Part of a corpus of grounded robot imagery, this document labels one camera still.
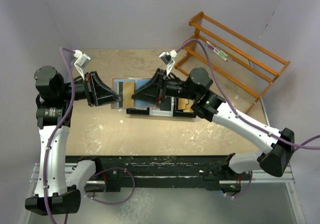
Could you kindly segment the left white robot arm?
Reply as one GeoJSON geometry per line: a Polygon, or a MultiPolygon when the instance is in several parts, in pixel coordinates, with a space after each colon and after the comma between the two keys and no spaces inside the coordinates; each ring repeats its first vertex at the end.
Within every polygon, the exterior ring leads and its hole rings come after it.
{"type": "Polygon", "coordinates": [[[86,182],[101,178],[103,168],[99,157],[82,157],[72,173],[65,175],[73,102],[86,100],[90,107],[98,107],[122,98],[103,83],[96,71],[66,83],[53,66],[43,66],[34,79],[41,152],[37,186],[34,196],[25,200],[25,208],[41,216],[74,214],[80,208],[86,182]]]}

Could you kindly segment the gold credit card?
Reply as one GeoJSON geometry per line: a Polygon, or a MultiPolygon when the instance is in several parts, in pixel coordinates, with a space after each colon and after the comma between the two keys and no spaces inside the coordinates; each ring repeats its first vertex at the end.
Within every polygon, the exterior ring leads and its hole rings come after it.
{"type": "Polygon", "coordinates": [[[118,103],[119,109],[133,108],[135,105],[132,95],[135,92],[135,83],[132,81],[119,82],[117,87],[122,101],[118,103]]]}

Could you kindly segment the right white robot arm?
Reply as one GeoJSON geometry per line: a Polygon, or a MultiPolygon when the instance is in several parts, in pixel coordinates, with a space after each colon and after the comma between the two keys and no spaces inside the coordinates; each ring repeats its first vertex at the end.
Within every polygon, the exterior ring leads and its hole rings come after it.
{"type": "Polygon", "coordinates": [[[294,148],[288,145],[295,139],[288,128],[278,130],[267,126],[235,108],[227,100],[210,90],[213,80],[202,67],[191,70],[185,81],[172,76],[165,77],[157,69],[153,77],[134,92],[132,99],[157,104],[164,97],[194,101],[192,111],[199,118],[222,125],[258,147],[258,151],[227,156],[222,174],[228,180],[246,171],[263,170],[274,177],[282,177],[294,148]]]}

